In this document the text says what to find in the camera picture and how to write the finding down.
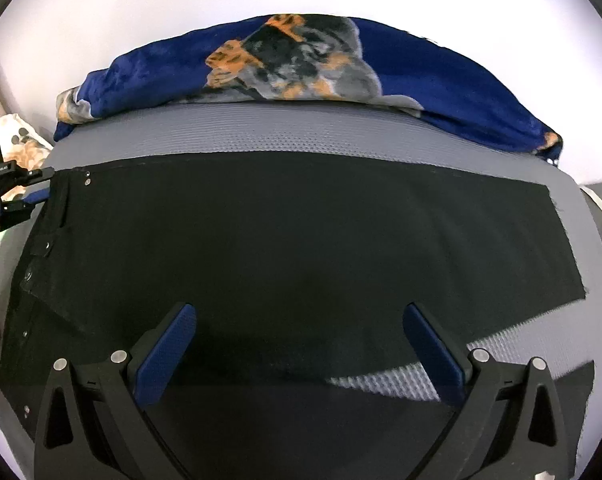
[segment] wall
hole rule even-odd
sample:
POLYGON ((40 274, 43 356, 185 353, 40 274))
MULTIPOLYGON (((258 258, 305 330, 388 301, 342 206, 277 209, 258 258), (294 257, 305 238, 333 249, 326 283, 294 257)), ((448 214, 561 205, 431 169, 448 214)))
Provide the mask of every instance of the wall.
POLYGON ((46 134, 56 95, 117 55, 271 12, 370 18, 471 57, 565 138, 564 171, 602 180, 602 20, 587 0, 14 0, 0 19, 0 88, 46 134))

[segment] orange and gray blanket pattern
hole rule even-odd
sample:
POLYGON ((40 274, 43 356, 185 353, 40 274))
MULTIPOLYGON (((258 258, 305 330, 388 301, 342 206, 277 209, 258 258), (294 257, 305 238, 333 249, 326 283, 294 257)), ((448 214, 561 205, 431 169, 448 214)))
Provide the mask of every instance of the orange and gray blanket pattern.
POLYGON ((391 107, 491 148, 551 160, 562 147, 472 60, 381 23, 323 14, 260 16, 123 54, 57 97, 54 139, 125 110, 252 100, 391 107))

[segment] blue blanket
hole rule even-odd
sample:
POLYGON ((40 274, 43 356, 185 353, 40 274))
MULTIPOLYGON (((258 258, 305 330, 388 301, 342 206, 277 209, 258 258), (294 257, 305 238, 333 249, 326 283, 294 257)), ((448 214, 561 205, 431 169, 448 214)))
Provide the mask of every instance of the blue blanket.
POLYGON ((360 18, 276 14, 156 41, 57 97, 75 124, 169 102, 341 100, 403 110, 485 146, 558 160, 561 137, 484 67, 360 18))

